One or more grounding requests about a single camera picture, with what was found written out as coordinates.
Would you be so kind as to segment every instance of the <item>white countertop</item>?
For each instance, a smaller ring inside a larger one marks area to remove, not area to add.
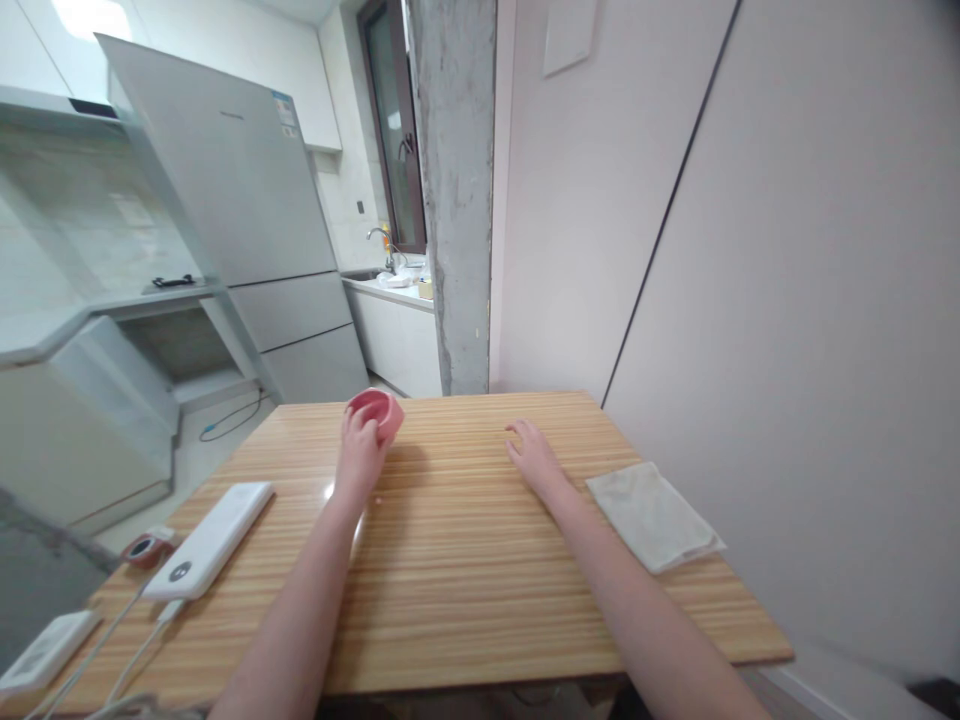
[[[210,294],[210,288],[200,285],[132,297],[105,295],[86,305],[0,318],[0,365],[24,365],[42,360],[69,340],[83,327],[87,318],[96,313]]]
[[[344,285],[348,288],[359,290],[368,295],[376,295],[377,297],[382,297],[392,302],[433,312],[433,300],[420,297],[420,291],[416,285],[411,285],[407,288],[384,288],[380,287],[380,283],[376,280],[351,280],[345,277],[341,277],[340,279],[343,280]]]

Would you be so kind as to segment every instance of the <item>person's right hand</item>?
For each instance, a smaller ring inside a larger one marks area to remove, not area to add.
[[[507,455],[541,500],[546,500],[552,490],[567,483],[563,468],[540,428],[529,420],[520,419],[514,420],[505,429],[515,432],[523,442],[522,447],[517,448],[510,440],[506,440]]]
[[[377,421],[369,405],[354,412],[348,407],[340,424],[340,457],[334,494],[348,497],[360,507],[380,478],[393,438],[377,440]]]

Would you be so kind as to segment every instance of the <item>white power bank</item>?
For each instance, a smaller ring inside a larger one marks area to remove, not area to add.
[[[100,613],[95,610],[51,620],[0,678],[0,693],[14,695],[46,687],[99,622]]]
[[[144,588],[149,600],[195,600],[213,584],[273,495],[268,482],[238,483],[213,506]]]

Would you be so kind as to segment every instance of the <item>wooden table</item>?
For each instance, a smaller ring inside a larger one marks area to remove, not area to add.
[[[325,695],[621,672],[559,531],[503,447],[504,425],[529,418],[590,497],[586,478],[640,460],[613,423],[586,393],[401,404],[406,421],[354,547]],[[128,693],[158,691],[167,706],[216,698],[323,507],[343,407],[281,405],[174,513],[169,524],[187,533],[234,483],[270,480],[277,492],[211,590],[146,653],[148,664],[141,661]],[[115,617],[142,579],[118,571],[92,604]],[[792,658],[786,638],[719,555],[660,580],[732,662]],[[100,706],[161,607],[134,606],[61,706],[64,712]],[[29,709],[35,700],[11,701],[4,714]]]

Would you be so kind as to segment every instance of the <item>window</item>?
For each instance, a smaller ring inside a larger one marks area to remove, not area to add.
[[[357,21],[390,213],[390,239],[403,252],[424,253],[427,233],[401,0],[370,0]]]

